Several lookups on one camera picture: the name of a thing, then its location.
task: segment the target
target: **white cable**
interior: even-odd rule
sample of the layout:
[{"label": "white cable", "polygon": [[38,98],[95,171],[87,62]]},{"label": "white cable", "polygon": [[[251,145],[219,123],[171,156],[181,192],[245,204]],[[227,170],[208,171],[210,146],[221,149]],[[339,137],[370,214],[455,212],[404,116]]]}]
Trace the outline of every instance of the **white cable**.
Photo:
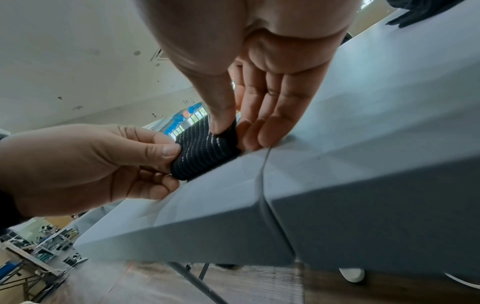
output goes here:
[{"label": "white cable", "polygon": [[476,284],[466,282],[464,280],[459,279],[456,276],[451,275],[450,273],[445,272],[445,275],[448,276],[449,278],[451,278],[452,280],[459,282],[460,284],[467,285],[468,287],[471,287],[471,288],[480,289],[480,285],[476,285]]}]

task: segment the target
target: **ceiling vent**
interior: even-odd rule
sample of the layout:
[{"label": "ceiling vent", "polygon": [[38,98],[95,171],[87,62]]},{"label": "ceiling vent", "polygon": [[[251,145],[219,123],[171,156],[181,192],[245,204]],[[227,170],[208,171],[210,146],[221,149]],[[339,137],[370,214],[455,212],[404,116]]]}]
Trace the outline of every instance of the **ceiling vent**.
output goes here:
[{"label": "ceiling vent", "polygon": [[150,59],[150,61],[163,61],[163,60],[169,60],[169,58],[161,48],[158,49],[158,51],[156,51],[153,57]]}]

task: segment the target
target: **person's left hand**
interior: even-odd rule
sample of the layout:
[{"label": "person's left hand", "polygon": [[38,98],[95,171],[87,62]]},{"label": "person's left hand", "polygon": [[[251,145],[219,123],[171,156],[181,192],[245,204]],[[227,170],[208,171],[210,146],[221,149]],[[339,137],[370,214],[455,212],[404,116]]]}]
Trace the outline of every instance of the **person's left hand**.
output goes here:
[{"label": "person's left hand", "polygon": [[123,198],[163,199],[179,187],[180,145],[118,125],[66,125],[0,141],[0,189],[25,217],[67,215]]}]

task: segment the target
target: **brown floor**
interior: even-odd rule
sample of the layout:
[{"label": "brown floor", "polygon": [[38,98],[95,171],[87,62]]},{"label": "brown floor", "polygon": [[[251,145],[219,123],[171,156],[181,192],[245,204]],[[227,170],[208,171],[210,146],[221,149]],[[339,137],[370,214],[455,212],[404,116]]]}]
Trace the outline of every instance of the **brown floor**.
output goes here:
[{"label": "brown floor", "polygon": [[[199,274],[201,264],[192,271]],[[231,304],[480,303],[480,290],[444,276],[399,277],[369,273],[362,284],[338,271],[244,267],[209,268],[205,282]],[[44,304],[212,304],[183,277],[162,264],[87,261]]]}]

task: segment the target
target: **white round object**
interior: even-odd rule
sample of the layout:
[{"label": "white round object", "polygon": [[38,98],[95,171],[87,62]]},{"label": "white round object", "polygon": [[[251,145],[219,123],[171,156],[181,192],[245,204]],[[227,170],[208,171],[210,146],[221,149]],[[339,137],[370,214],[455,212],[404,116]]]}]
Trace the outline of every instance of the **white round object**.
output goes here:
[{"label": "white round object", "polygon": [[339,268],[339,270],[343,277],[351,283],[361,282],[365,278],[365,270],[360,268]]}]

